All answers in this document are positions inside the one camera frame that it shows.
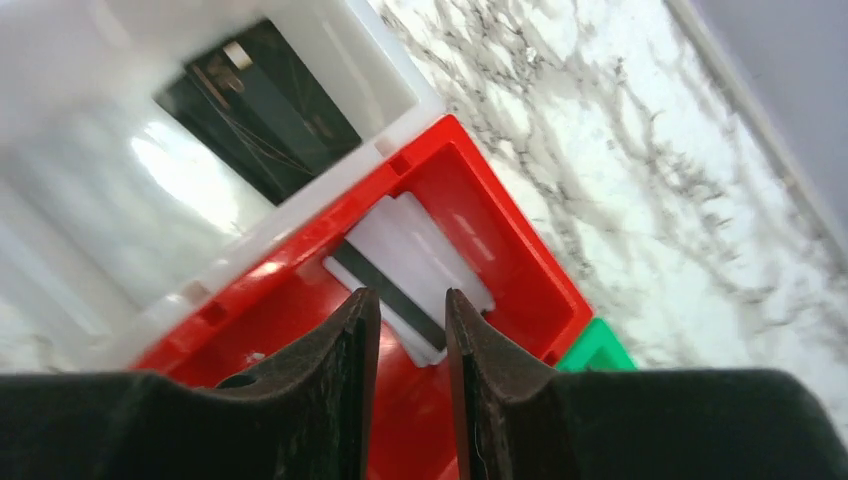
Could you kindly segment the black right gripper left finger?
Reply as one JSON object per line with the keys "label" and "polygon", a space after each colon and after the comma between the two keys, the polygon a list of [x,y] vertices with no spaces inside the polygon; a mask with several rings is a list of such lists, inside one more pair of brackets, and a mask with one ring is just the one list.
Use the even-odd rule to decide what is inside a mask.
{"label": "black right gripper left finger", "polygon": [[381,317],[356,290],[213,388],[152,371],[1,379],[5,479],[361,479]]}

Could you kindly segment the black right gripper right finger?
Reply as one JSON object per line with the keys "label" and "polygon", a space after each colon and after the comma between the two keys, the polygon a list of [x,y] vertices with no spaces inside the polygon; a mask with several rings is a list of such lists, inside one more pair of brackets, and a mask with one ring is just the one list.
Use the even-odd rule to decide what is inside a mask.
{"label": "black right gripper right finger", "polygon": [[560,372],[457,289],[446,333],[463,479],[843,479],[819,400],[773,369]]}

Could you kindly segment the green plastic bin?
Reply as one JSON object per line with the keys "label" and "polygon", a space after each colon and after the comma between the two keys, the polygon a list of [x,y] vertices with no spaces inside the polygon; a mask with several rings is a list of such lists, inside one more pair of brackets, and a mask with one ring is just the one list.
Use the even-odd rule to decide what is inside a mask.
{"label": "green plastic bin", "polygon": [[609,324],[593,318],[556,364],[559,371],[634,371],[638,367]]}

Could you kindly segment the white plastic bin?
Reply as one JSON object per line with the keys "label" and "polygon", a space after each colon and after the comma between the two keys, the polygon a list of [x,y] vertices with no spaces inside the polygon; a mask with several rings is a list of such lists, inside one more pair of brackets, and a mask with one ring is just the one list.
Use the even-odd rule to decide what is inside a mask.
{"label": "white plastic bin", "polygon": [[[155,100],[263,19],[362,138],[280,205]],[[2,371],[133,364],[444,112],[366,1],[3,2]]]}

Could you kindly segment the white magnetic stripe card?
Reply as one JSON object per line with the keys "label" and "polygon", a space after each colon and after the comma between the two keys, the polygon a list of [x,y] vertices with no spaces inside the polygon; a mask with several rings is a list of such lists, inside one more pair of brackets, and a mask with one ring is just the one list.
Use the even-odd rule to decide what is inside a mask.
{"label": "white magnetic stripe card", "polygon": [[351,291],[377,292],[383,322],[419,368],[446,357],[449,289],[462,291],[482,314],[495,309],[477,272],[410,192],[381,198],[323,267]]}

